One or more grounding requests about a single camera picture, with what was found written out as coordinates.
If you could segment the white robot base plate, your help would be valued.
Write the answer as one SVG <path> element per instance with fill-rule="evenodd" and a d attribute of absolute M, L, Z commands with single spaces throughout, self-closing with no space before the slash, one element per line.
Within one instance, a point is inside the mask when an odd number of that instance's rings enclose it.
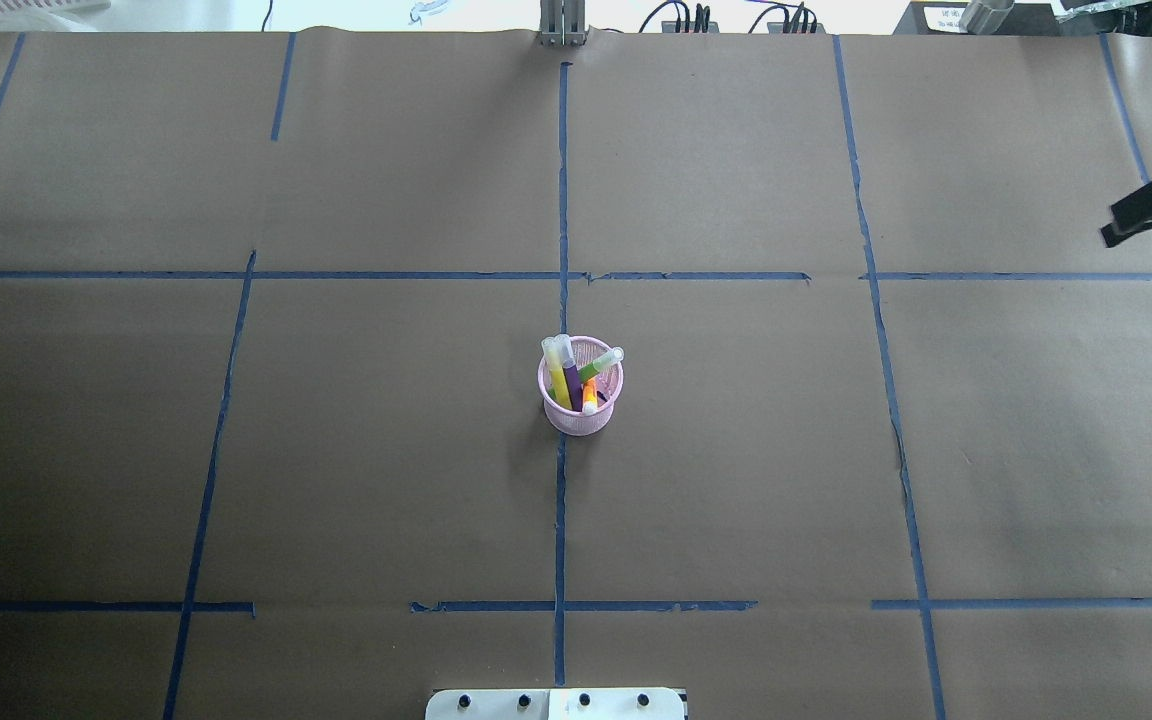
<path fill-rule="evenodd" d="M 687 719 L 685 691 L 668 687 L 444 689 L 425 719 Z"/>

